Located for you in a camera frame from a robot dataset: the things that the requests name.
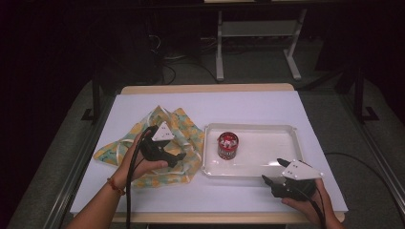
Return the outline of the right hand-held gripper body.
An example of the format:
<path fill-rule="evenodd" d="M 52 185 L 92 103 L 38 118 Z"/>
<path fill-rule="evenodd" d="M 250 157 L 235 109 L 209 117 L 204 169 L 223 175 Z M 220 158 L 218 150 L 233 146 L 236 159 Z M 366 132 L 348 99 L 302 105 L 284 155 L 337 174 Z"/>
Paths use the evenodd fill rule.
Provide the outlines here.
<path fill-rule="evenodd" d="M 316 191 L 315 180 L 323 175 L 301 160 L 290 161 L 289 166 L 282 172 L 286 180 L 282 184 L 274 183 L 272 195 L 276 198 L 306 201 Z"/>

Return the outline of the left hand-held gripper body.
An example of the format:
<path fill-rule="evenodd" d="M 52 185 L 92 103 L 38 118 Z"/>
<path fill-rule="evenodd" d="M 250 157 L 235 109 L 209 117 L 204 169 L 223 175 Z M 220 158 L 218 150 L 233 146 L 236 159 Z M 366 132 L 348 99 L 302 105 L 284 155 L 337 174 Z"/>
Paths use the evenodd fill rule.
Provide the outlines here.
<path fill-rule="evenodd" d="M 159 126 L 150 126 L 144 132 L 144 137 L 140 139 L 139 148 L 143 156 L 149 161 L 164 160 L 167 163 L 173 163 L 175 157 L 166 152 L 164 147 L 174 139 L 166 121 Z"/>

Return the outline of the white plastic tray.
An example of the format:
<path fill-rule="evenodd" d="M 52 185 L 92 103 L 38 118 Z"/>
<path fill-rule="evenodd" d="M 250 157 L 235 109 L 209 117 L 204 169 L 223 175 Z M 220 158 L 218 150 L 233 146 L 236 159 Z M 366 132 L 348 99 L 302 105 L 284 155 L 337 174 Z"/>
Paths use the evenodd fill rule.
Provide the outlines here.
<path fill-rule="evenodd" d="M 230 132 L 239 138 L 236 155 L 220 158 L 218 138 Z M 303 160 L 296 129 L 290 125 L 211 123 L 205 128 L 202 171 L 210 177 L 279 177 L 278 158 Z"/>

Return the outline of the yellow green patterned cloth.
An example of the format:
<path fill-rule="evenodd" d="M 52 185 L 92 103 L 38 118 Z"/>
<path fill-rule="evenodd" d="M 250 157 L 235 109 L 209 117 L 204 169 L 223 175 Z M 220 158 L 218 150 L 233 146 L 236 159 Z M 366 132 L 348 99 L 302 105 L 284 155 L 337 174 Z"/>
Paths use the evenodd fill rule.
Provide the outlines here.
<path fill-rule="evenodd" d="M 149 126 L 160 125 L 165 121 L 175 136 L 164 150 L 176 156 L 186 153 L 183 160 L 174 168 L 164 168 L 148 172 L 132 182 L 136 188 L 157 188 L 161 186 L 189 183 L 201 168 L 203 160 L 204 132 L 199 129 L 182 108 L 168 112 L 160 106 L 156 107 L 121 139 L 101 147 L 94 159 L 103 163 L 118 166 L 126 152 L 132 146 L 137 135 Z"/>

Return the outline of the red can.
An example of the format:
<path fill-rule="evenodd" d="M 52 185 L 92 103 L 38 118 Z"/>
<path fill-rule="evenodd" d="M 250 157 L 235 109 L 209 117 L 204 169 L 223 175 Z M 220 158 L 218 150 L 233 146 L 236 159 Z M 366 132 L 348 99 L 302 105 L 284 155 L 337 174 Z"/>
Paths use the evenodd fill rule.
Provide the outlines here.
<path fill-rule="evenodd" d="M 239 146 L 239 138 L 231 132 L 220 134 L 218 141 L 218 155 L 220 158 L 230 160 L 236 156 Z"/>

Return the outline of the person's left hand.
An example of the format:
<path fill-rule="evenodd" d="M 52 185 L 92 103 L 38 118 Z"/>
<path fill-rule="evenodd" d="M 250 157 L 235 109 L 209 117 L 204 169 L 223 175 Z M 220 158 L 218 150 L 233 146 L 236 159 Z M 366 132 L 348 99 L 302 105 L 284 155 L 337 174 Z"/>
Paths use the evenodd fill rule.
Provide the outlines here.
<path fill-rule="evenodd" d="M 139 139 L 140 135 L 137 135 L 133 144 L 127 150 L 121 164 L 108 179 L 117 189 L 123 190 L 126 187 L 127 176 L 130 171 L 133 172 L 131 179 L 135 180 L 152 170 L 162 169 L 168 166 L 168 163 L 164 160 L 149 161 L 145 159 L 141 151 L 138 152 L 135 161 L 132 161 Z"/>

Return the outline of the person's right hand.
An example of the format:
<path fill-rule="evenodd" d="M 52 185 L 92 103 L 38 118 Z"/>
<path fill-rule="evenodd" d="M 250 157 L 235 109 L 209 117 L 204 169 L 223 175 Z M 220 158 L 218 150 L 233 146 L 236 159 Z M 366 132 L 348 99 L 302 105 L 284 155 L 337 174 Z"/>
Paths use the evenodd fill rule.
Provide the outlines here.
<path fill-rule="evenodd" d="M 329 226 L 331 221 L 334 219 L 335 214 L 332 208 L 330 196 L 324 186 L 323 180 L 321 178 L 317 178 L 315 180 L 315 184 L 317 190 L 315 194 L 312 196 L 311 200 L 314 201 L 318 207 L 321 209 L 322 213 L 326 218 L 326 225 Z M 321 219 L 319 218 L 316 210 L 312 206 L 312 204 L 307 201 L 297 201 L 292 198 L 283 198 L 282 203 L 286 206 L 289 206 L 299 212 L 301 212 L 306 219 L 315 224 L 320 226 Z"/>

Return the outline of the white table sheet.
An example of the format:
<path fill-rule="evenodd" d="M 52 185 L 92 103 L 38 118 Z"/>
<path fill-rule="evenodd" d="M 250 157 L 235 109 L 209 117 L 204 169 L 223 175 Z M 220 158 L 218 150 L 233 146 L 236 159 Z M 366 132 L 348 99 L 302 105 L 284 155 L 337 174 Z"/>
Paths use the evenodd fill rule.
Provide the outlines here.
<path fill-rule="evenodd" d="M 105 146 L 127 134 L 153 109 L 184 109 L 205 129 L 211 123 L 290 125 L 296 129 L 303 160 L 322 172 L 337 213 L 348 208 L 295 91 L 186 94 L 125 94 L 117 96 L 98 141 Z M 132 203 L 122 200 L 119 213 L 291 213 L 275 198 L 262 176 L 210 177 L 202 168 L 189 183 L 158 188 L 135 188 Z"/>

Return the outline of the black metal stand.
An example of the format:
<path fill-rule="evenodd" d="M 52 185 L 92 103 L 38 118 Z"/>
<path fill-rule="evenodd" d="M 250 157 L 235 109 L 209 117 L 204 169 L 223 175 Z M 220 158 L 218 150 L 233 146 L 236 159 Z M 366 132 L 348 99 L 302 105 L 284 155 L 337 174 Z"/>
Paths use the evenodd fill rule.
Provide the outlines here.
<path fill-rule="evenodd" d="M 363 106 L 363 95 L 364 95 L 364 74 L 363 71 L 358 68 L 354 78 L 354 103 L 353 112 L 356 119 L 364 124 L 366 121 L 375 121 L 379 117 L 375 113 L 372 107 Z"/>
<path fill-rule="evenodd" d="M 97 72 L 92 75 L 92 103 L 93 108 L 86 109 L 81 119 L 96 123 L 100 116 L 100 84 Z"/>

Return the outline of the white metal stand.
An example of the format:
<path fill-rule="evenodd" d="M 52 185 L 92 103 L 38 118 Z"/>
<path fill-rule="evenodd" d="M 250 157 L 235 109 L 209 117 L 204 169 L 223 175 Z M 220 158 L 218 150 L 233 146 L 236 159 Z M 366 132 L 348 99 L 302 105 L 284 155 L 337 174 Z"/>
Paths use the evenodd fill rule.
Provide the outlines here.
<path fill-rule="evenodd" d="M 268 21 L 224 21 L 223 12 L 218 12 L 217 51 L 216 51 L 216 79 L 224 81 L 223 39 L 229 37 L 275 37 L 291 38 L 290 45 L 284 49 L 284 56 L 288 63 L 292 78 L 301 79 L 301 74 L 294 60 L 294 51 L 299 40 L 301 29 L 305 21 L 307 9 L 300 10 L 297 19 L 268 20 Z"/>

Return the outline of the grey metal rail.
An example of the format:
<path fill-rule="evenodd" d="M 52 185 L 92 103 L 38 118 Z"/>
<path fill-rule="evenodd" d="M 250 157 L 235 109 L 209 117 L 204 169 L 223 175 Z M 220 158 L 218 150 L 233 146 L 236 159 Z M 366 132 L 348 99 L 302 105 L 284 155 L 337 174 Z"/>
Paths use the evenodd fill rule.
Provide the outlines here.
<path fill-rule="evenodd" d="M 69 205 L 74 198 L 77 191 L 79 181 L 82 179 L 85 169 L 90 161 L 90 157 L 97 141 L 96 127 L 92 127 L 88 134 L 85 135 L 84 141 L 79 148 L 78 156 L 68 173 L 62 189 L 56 196 L 52 210 L 49 213 L 45 224 L 42 229 L 59 229 L 66 213 L 68 212 Z"/>
<path fill-rule="evenodd" d="M 376 141 L 372 137 L 372 134 L 366 128 L 366 122 L 378 121 L 379 117 L 372 107 L 360 108 L 360 113 L 358 114 L 355 111 L 356 104 L 351 102 L 346 95 L 340 94 L 338 97 L 341 100 L 343 107 L 346 109 L 346 112 L 350 115 L 354 126 L 362 135 L 371 153 L 373 154 L 375 163 L 380 171 L 380 175 L 382 175 L 384 180 L 387 182 L 388 189 L 394 197 L 394 202 L 399 206 L 400 212 L 405 214 L 405 188 L 402 186 L 398 177 L 394 173 L 394 170 L 384 156 L 383 151 L 379 148 Z"/>

